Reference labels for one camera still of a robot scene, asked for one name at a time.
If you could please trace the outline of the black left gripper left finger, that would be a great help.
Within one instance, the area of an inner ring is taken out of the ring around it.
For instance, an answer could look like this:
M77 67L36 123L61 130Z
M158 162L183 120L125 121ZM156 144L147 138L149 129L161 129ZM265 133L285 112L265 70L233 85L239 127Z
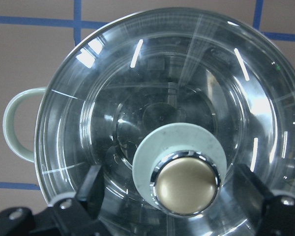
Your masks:
M101 211L105 195L102 165L90 166L75 199L82 205L91 218L96 219Z

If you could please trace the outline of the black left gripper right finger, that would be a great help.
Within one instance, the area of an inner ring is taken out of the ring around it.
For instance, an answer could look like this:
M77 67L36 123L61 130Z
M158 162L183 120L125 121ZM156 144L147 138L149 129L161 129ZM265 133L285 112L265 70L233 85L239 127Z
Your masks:
M259 221L274 198L269 188L245 164L234 166L233 194L249 221Z

